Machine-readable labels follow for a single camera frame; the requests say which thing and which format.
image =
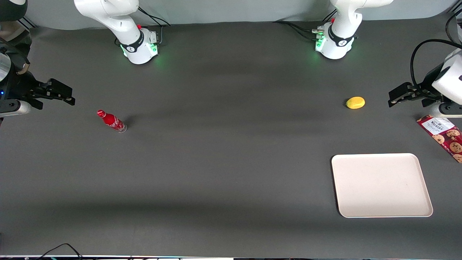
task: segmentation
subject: white backdrop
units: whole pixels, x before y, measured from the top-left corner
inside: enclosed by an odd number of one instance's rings
[[[457,0],[395,0],[388,6],[362,9],[364,20],[426,18],[446,11]],[[328,0],[140,0],[140,6],[171,24],[321,20],[333,6]],[[39,26],[75,30],[102,25],[83,17],[73,0],[29,0],[26,16]],[[137,12],[135,22],[154,22]]]

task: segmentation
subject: white tray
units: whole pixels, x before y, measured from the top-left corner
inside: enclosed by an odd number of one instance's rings
[[[344,217],[429,217],[433,213],[413,154],[336,155],[335,192]]]

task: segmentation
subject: cable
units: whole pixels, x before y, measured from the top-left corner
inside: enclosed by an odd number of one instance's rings
[[[327,21],[327,17],[331,16],[331,15],[334,15],[334,13],[337,12],[337,9],[333,10],[330,14],[326,15],[326,17],[324,17],[324,19],[322,19],[323,21]]]
[[[422,88],[420,87],[419,84],[417,84],[417,82],[415,81],[415,75],[414,75],[414,58],[415,58],[415,54],[417,53],[417,51],[419,50],[419,48],[426,44],[426,43],[432,43],[432,42],[435,42],[435,43],[445,43],[445,44],[448,44],[448,45],[451,45],[453,47],[456,47],[456,48],[459,48],[459,49],[462,49],[462,45],[461,44],[457,44],[455,42],[450,42],[450,41],[447,41],[447,40],[442,40],[442,39],[428,39],[428,40],[425,40],[421,43],[419,43],[419,45],[417,45],[414,49],[414,51],[412,52],[412,55],[411,55],[411,80],[412,80],[412,83],[414,84],[414,86],[417,88],[417,91],[422,94],[424,97],[428,98],[428,99],[432,99],[432,100],[438,100],[438,98],[435,98],[435,97],[432,97],[430,95],[428,95],[427,93],[424,93],[422,91]]]
[[[30,65],[30,62],[29,60],[27,59],[27,56],[24,55],[24,53],[22,53],[20,50],[18,50],[16,47],[14,47],[13,45],[11,45],[11,43],[9,43],[8,41],[6,41],[5,39],[3,39],[2,37],[0,37],[0,41],[3,42],[4,44],[8,45],[10,48],[12,48],[13,50],[15,50],[19,55],[22,56],[22,58],[24,59],[24,62],[27,64],[27,65]]]
[[[24,21],[32,26],[32,28],[36,28],[26,17],[23,17]]]
[[[305,38],[305,39],[308,39],[308,40],[313,40],[314,38],[310,38],[306,35],[304,35],[302,32],[300,32],[299,30],[297,30],[297,28],[301,28],[300,26],[298,25],[294,25],[292,23],[289,23],[289,22],[285,22],[285,21],[274,21],[273,23],[277,23],[277,24],[286,24],[288,26],[290,26],[296,33],[298,33],[301,37]]]
[[[143,14],[149,16],[149,18],[151,18],[151,19],[152,19],[154,22],[156,22],[160,27],[162,27],[162,25],[161,25],[156,19],[154,19],[153,17],[151,17],[151,15],[149,15],[149,14],[147,14],[146,12],[142,11],[142,9],[140,9],[140,11],[141,11]]]
[[[162,26],[160,27],[160,41],[158,42],[158,44],[161,44],[162,40],[164,39],[164,37],[162,36],[163,32],[164,32],[164,27]]]
[[[455,7],[452,9],[451,12],[454,12],[455,10],[457,10],[457,9],[459,8],[459,6],[461,6],[461,5],[462,5],[462,2],[460,2],[457,6],[455,6]]]
[[[57,246],[57,247],[55,247],[55,248],[53,248],[53,249],[48,250],[47,252],[45,252],[44,254],[42,254],[41,257],[36,258],[36,260],[42,259],[44,256],[48,255],[48,253],[50,253],[51,251],[53,251],[53,250],[55,250],[55,249],[57,249],[57,248],[59,248],[59,247],[61,247],[61,246],[64,246],[64,245],[67,245],[68,247],[70,247],[70,248],[75,252],[75,254],[78,256],[79,260],[82,260],[82,255],[81,255],[79,252],[77,252],[77,250],[75,250],[75,248],[72,247],[72,246],[71,246],[70,244],[68,244],[68,243],[63,243],[63,244],[61,244],[61,245],[59,245],[59,246]]]
[[[446,27],[445,27],[445,30],[446,30],[446,35],[448,36],[449,40],[451,40],[453,43],[457,43],[454,38],[451,36],[451,34],[449,34],[449,23],[451,22],[451,20],[456,17],[458,14],[460,14],[462,12],[462,9],[460,9],[459,11],[455,12],[449,19],[448,21],[446,22]]]
[[[329,18],[327,18],[326,21],[329,21],[336,13],[337,13],[337,9],[335,10],[335,12],[334,12],[333,14],[331,14],[331,15],[329,16]]]
[[[291,23],[291,22],[287,22],[287,21],[281,21],[281,20],[277,20],[277,21],[274,21],[273,23],[277,23],[277,24],[286,24],[286,25],[290,25],[290,26],[293,26],[301,31],[307,31],[307,32],[311,32],[311,30],[308,30],[308,29],[305,29],[303,27],[300,27],[294,23]]]
[[[154,21],[156,21],[155,19],[159,19],[159,20],[163,21],[164,23],[166,23],[168,26],[172,26],[171,24],[169,24],[169,23],[168,23],[167,21],[165,21],[164,19],[159,18],[159,17],[157,17],[157,16],[153,16],[153,15],[148,14],[148,13],[147,13],[145,10],[143,10],[143,8],[141,8],[141,7],[138,7],[138,10],[140,10],[140,11],[141,11],[142,13],[144,13],[145,15],[151,17],[151,19],[153,19]]]

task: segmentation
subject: yellow lemon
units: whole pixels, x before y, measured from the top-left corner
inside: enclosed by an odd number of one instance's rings
[[[358,109],[363,107],[366,101],[362,97],[352,97],[346,102],[346,106],[351,109]]]

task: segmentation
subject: red bottle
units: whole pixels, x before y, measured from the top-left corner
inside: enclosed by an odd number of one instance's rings
[[[127,130],[127,126],[113,114],[108,114],[103,110],[98,110],[97,114],[103,119],[105,124],[107,124],[110,128],[119,131],[119,133],[123,133]]]

